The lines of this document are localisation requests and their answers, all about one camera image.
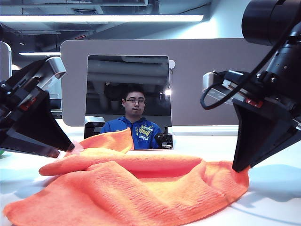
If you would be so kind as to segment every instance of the white table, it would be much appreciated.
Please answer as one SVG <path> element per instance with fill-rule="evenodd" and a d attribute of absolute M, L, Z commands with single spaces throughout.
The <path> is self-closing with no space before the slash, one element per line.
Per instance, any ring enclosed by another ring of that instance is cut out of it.
<path fill-rule="evenodd" d="M 82 139 L 83 128 L 64 128 L 73 140 Z M 233 160 L 236 136 L 207 136 L 198 128 L 177 128 L 173 150 L 130 151 L 135 153 L 178 153 L 206 161 Z M 55 159 L 5 152 L 0 156 L 1 211 L 10 202 L 43 189 L 49 177 L 38 169 Z M 301 226 L 301 142 L 271 156 L 249 171 L 249 191 L 217 214 L 189 225 Z M 1 226 L 11 226 L 1 215 Z"/>

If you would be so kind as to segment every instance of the fluorescent light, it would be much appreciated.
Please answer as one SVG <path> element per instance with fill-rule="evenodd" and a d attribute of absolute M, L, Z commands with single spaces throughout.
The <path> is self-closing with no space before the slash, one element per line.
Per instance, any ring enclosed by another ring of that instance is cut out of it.
<path fill-rule="evenodd" d="M 19 53 L 22 56 L 60 56 L 60 52 L 34 52 L 34 53 Z"/>
<path fill-rule="evenodd" d="M 11 65 L 11 70 L 12 71 L 18 71 L 18 70 L 20 70 L 21 68 L 19 67 L 19 66 L 17 66 L 17 65 Z"/>
<path fill-rule="evenodd" d="M 200 22 L 203 15 L 0 16 L 0 22 Z"/>
<path fill-rule="evenodd" d="M 166 96 L 170 96 L 171 95 L 171 90 L 170 89 L 167 89 L 164 91 L 165 95 Z"/>

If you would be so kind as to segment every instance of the printed graphic on hoodie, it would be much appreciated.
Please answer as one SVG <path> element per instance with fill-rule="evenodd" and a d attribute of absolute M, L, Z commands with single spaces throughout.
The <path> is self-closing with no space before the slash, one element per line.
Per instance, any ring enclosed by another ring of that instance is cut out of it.
<path fill-rule="evenodd" d="M 151 132 L 153 131 L 154 126 L 145 126 L 141 125 L 140 127 L 136 127 L 136 135 L 139 136 L 142 140 L 149 140 L 151 136 Z"/>

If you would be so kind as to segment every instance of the man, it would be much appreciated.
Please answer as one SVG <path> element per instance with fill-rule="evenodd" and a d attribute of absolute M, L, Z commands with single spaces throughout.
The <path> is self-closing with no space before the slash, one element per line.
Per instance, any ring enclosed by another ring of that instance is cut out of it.
<path fill-rule="evenodd" d="M 161 133 L 160 127 L 142 118 L 145 107 L 145 95 L 139 87 L 131 87 L 122 99 L 126 115 L 105 123 L 100 133 L 114 132 L 131 128 L 134 149 L 156 149 L 155 135 Z"/>

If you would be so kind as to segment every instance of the black cable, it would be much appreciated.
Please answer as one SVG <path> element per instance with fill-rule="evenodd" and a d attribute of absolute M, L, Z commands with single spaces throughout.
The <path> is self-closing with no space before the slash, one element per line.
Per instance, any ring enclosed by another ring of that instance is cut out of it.
<path fill-rule="evenodd" d="M 286 38 L 289 34 L 289 32 L 293 29 L 295 26 L 295 18 L 292 20 L 292 22 L 289 24 L 287 29 L 283 32 L 281 37 L 279 38 L 278 42 L 273 46 L 273 48 L 267 53 L 267 55 L 260 61 L 260 63 L 246 76 L 242 79 L 242 81 L 234 88 L 230 93 L 228 93 L 226 96 L 224 96 L 222 99 L 218 100 L 212 105 L 207 106 L 204 102 L 204 99 L 209 92 L 204 92 L 204 94 L 201 97 L 200 103 L 202 107 L 205 110 L 211 110 L 213 108 L 216 108 L 223 103 L 225 103 L 227 100 L 229 100 L 232 96 L 234 96 L 250 79 L 252 76 L 254 76 L 263 66 L 269 61 L 269 59 L 275 54 L 275 52 L 279 49 L 280 46 L 286 41 Z"/>

